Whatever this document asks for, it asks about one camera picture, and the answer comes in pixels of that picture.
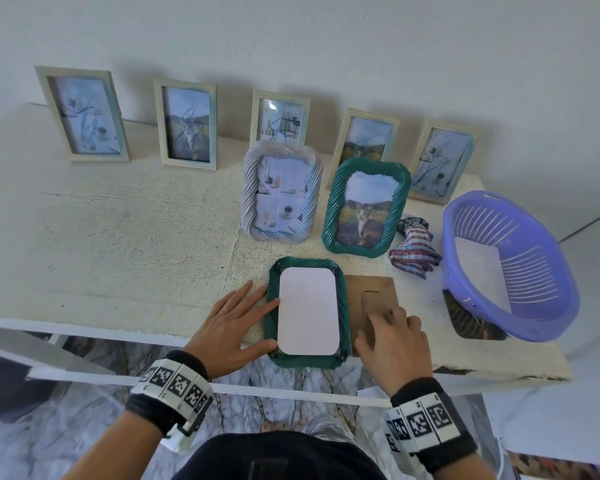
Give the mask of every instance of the white sheet of paper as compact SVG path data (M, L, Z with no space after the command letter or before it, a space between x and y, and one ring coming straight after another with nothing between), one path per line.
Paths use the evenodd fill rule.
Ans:
M333 355L340 345L336 277L321 267L280 274L278 346L289 355Z
M460 265L473 286L494 304L511 313L498 248L456 237L456 250Z

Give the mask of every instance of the checkered rag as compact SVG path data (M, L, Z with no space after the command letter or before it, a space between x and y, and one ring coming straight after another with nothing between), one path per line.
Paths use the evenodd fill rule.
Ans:
M398 269L427 279L427 271L440 264L440 256L431 246L433 234L429 232L429 223L420 217L407 217L400 220L398 232L407 239L395 249L389 251L389 261Z

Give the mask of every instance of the bare foot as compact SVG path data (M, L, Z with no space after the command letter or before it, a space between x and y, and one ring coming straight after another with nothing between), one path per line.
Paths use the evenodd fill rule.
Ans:
M260 427L261 433L268 433L270 431L284 431L285 425L282 423L272 423L265 421Z

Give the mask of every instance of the tiled floor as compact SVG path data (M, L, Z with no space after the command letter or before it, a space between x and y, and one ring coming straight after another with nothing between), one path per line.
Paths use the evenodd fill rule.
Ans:
M139 375L148 364L166 354L168 347L129 342L80 339L74 350L119 374ZM264 357L219 382L314 392L355 394L373 385L360 368L342 366L336 371L280 369ZM123 410L126 387L59 383L51 399L12 424L0 423L0 480L56 479L103 434ZM483 458L498 469L500 460L480 395L454 398ZM381 411L348 405L293 401L236 395L218 395L192 448L175 454L160 446L144 479L170 479L206 439L226 433L259 431L265 421L293 427L300 420L328 413L350 428L390 479L406 478L397 469L380 430Z

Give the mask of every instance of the cat photo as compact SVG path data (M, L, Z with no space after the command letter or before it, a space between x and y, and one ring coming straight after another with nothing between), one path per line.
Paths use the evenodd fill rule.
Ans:
M375 247L384 234L397 188L398 181L388 175L354 172L345 188L336 240L350 246Z

